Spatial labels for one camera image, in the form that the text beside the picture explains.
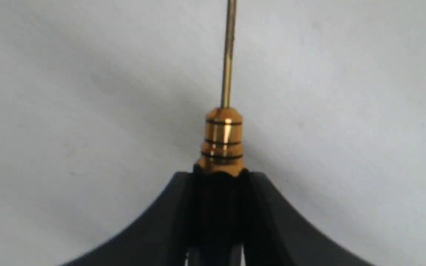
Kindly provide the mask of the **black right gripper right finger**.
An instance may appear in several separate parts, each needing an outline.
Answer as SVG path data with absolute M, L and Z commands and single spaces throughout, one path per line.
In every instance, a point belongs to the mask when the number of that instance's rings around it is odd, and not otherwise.
M 369 266 L 305 219 L 270 179 L 251 172 L 244 187 L 247 266 Z

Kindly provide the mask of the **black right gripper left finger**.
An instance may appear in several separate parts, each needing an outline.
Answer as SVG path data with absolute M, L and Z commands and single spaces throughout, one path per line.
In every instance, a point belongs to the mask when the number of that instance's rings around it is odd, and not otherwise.
M 175 173 L 157 199 L 126 229 L 68 266 L 183 266 L 193 175 Z

